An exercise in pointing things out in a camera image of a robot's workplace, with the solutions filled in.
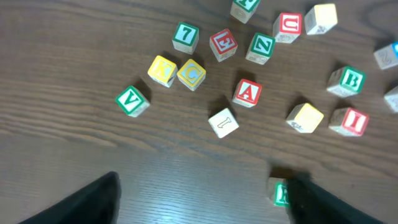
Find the toy block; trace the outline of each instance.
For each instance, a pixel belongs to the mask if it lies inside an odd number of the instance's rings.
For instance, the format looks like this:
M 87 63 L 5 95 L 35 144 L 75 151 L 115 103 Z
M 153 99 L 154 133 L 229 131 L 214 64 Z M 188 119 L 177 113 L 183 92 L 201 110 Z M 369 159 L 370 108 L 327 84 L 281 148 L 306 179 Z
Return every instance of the toy block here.
M 281 13 L 272 28 L 277 43 L 291 44 L 301 34 L 301 14 Z
M 343 67 L 331 74 L 327 90 L 342 98 L 361 92 L 366 74 L 350 66 Z
M 234 0 L 231 8 L 231 15 L 244 24 L 256 12 L 260 0 Z
M 334 4 L 314 6 L 304 17 L 307 35 L 326 34 L 337 25 L 337 12 Z
M 274 51 L 275 39 L 264 34 L 256 33 L 251 40 L 246 60 L 264 65 Z
M 199 28 L 180 22 L 174 33 L 173 45 L 175 50 L 193 54 L 199 41 Z
M 206 78 L 206 70 L 190 59 L 177 72 L 177 76 L 186 87 L 195 91 Z
M 385 94 L 384 99 L 393 112 L 398 113 L 398 86 Z
M 163 86 L 170 88 L 177 76 L 177 66 L 173 62 L 158 55 L 150 66 L 148 75 Z
M 329 128 L 343 136 L 362 136 L 369 116 L 352 108 L 336 110 L 331 116 Z
M 209 123 L 219 138 L 225 137 L 239 127 L 228 108 L 225 108 L 218 114 L 212 116 L 209 119 Z
M 398 42 L 383 47 L 374 53 L 381 69 L 387 69 L 398 65 Z
M 262 86 L 258 83 L 242 79 L 234 93 L 232 102 L 245 107 L 252 107 L 259 101 Z
M 287 208 L 289 200 L 285 179 L 270 177 L 267 185 L 268 198 L 276 207 Z
M 304 103 L 296 106 L 286 122 L 300 133 L 313 133 L 323 119 L 323 113 L 315 109 L 311 104 Z
M 133 118 L 138 117 L 150 106 L 149 101 L 133 86 L 129 86 L 120 94 L 116 98 L 116 102 L 128 116 Z
M 235 54 L 238 43 L 236 43 L 231 31 L 225 29 L 210 37 L 210 48 L 217 61 L 222 62 Z

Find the wooden block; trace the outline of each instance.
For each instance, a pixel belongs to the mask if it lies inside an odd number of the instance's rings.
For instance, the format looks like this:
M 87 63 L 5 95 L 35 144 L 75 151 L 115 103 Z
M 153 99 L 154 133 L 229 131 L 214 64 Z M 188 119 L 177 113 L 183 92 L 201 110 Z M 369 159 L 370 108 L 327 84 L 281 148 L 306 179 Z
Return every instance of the wooden block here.
M 274 51 L 275 39 L 264 34 L 256 33 L 251 40 L 246 60 L 264 65 Z
M 307 35 L 326 34 L 337 25 L 337 12 L 334 4 L 314 6 L 304 17 Z
M 129 86 L 122 94 L 116 98 L 116 102 L 123 109 L 123 111 L 133 118 L 138 117 L 144 110 L 146 110 L 150 103 L 142 93 Z
M 329 128 L 344 136 L 362 136 L 369 116 L 352 108 L 336 110 L 331 116 Z
M 311 104 L 304 103 L 296 106 L 286 122 L 300 133 L 313 133 L 323 119 L 323 113 L 315 109 Z
M 206 70 L 190 59 L 177 72 L 177 76 L 186 87 L 195 91 L 206 78 Z
M 148 75 L 163 86 L 170 88 L 177 76 L 177 66 L 158 55 L 150 66 Z
M 225 29 L 210 37 L 210 48 L 218 62 L 222 62 L 235 54 L 238 44 L 229 29 Z
M 268 178 L 267 193 L 268 198 L 276 207 L 287 208 L 289 206 L 285 179 L 275 177 Z
M 259 3 L 260 0 L 234 0 L 231 15 L 245 24 L 256 12 Z
M 398 65 L 398 42 L 390 44 L 374 53 L 381 69 L 387 69 Z
M 398 113 L 398 86 L 386 93 L 384 99 L 393 112 Z
M 245 107 L 252 107 L 259 101 L 262 86 L 258 83 L 242 79 L 236 87 L 232 102 Z
M 291 44 L 301 34 L 301 14 L 281 13 L 272 28 L 277 43 Z
M 331 74 L 327 90 L 342 98 L 361 92 L 366 74 L 350 66 L 343 67 Z
M 209 119 L 209 123 L 219 138 L 223 138 L 239 127 L 234 116 L 228 108 Z
M 180 22 L 174 33 L 173 45 L 175 50 L 193 54 L 199 41 L 199 28 Z

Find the green number 7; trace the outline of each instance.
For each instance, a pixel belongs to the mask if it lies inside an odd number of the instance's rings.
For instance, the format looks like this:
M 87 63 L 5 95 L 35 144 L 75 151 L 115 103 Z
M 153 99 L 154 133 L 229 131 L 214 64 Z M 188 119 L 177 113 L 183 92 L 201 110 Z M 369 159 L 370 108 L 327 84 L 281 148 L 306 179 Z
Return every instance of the green number 7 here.
M 188 34 L 192 32 L 192 30 L 189 29 L 188 27 L 184 27 L 184 29 L 182 29 L 182 31 L 186 31 L 186 33 L 184 34 L 184 37 L 182 37 L 182 40 L 185 40 L 188 37 Z

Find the white block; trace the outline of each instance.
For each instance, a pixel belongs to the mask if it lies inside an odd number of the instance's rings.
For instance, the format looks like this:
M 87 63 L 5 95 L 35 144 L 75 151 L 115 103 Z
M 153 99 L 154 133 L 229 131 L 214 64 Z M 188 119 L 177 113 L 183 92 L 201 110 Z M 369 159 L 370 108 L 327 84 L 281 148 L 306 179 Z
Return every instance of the white block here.
M 231 7 L 231 15 L 244 24 L 256 12 L 260 0 L 234 0 Z
M 398 65 L 398 42 L 390 44 L 374 53 L 381 69 L 387 69 Z
M 234 116 L 228 108 L 209 119 L 209 123 L 219 138 L 223 138 L 239 127 Z
M 398 113 L 398 86 L 385 94 L 384 99 L 393 112 Z
M 314 6 L 304 17 L 307 35 L 326 34 L 337 25 L 337 12 L 334 4 Z

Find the tabletop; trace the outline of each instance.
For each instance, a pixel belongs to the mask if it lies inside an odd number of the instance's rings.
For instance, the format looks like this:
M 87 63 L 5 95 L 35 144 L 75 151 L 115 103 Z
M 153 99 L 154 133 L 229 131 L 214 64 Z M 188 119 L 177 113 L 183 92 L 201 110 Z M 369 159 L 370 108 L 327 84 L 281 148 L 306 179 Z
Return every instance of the tabletop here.
M 16 223 L 114 170 L 122 183 L 119 223 L 289 223 L 267 201 L 271 165 L 308 170 L 356 208 L 395 223 L 398 116 L 383 100 L 398 67 L 373 52 L 398 35 L 398 2 L 330 1 L 339 23 L 325 35 L 276 44 L 265 65 L 244 57 L 256 32 L 271 35 L 281 12 L 305 15 L 324 1 L 262 0 L 247 24 L 227 0 L 0 1 L 0 222 Z M 173 48 L 179 22 L 200 29 L 193 55 Z M 211 35 L 228 28 L 239 47 L 217 62 Z M 207 75 L 196 91 L 147 74 L 157 55 Z M 350 65 L 368 75 L 359 95 L 326 91 Z M 231 102 L 242 78 L 262 85 L 258 104 Z M 138 118 L 115 97 L 133 85 L 151 106 Z M 325 117 L 313 134 L 285 119 L 311 103 Z M 328 129 L 335 109 L 370 116 L 364 135 Z M 231 108 L 239 128 L 217 138 L 208 118 Z

